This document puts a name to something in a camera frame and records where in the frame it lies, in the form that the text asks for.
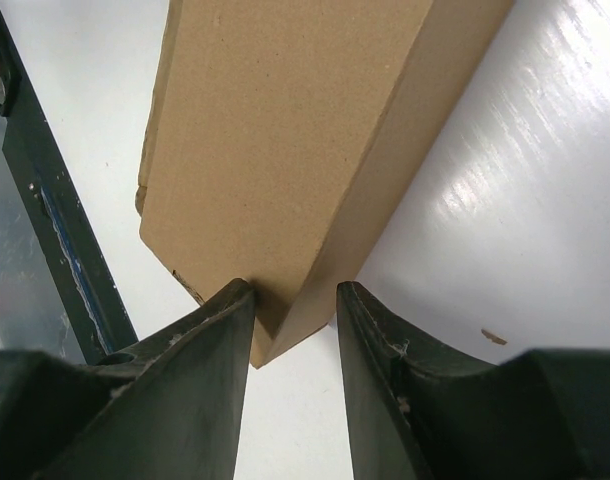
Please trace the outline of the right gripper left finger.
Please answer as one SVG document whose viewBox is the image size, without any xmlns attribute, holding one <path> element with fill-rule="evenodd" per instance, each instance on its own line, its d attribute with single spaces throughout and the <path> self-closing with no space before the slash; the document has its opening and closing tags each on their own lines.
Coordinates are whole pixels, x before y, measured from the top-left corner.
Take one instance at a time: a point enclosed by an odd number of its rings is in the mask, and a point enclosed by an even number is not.
<svg viewBox="0 0 610 480">
<path fill-rule="evenodd" d="M 203 306 L 94 366 L 0 351 L 0 479 L 230 479 L 255 293 Z"/>
</svg>

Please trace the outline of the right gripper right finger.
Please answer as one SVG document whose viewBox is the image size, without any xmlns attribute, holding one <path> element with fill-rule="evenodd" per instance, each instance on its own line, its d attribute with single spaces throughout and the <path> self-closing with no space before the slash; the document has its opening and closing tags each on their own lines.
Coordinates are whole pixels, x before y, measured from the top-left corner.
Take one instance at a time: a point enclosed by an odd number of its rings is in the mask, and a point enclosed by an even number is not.
<svg viewBox="0 0 610 480">
<path fill-rule="evenodd" d="M 610 479 L 610 350 L 493 365 L 343 282 L 336 310 L 358 479 Z"/>
</svg>

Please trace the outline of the cardboard box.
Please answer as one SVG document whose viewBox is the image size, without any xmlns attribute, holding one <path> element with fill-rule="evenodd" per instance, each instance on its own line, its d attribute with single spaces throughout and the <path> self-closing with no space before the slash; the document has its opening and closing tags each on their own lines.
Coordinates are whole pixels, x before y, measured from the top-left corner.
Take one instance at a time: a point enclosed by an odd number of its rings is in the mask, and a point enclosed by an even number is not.
<svg viewBox="0 0 610 480">
<path fill-rule="evenodd" d="M 331 319 L 511 7 L 170 3 L 139 233 L 197 299 L 256 289 L 253 366 Z"/>
</svg>

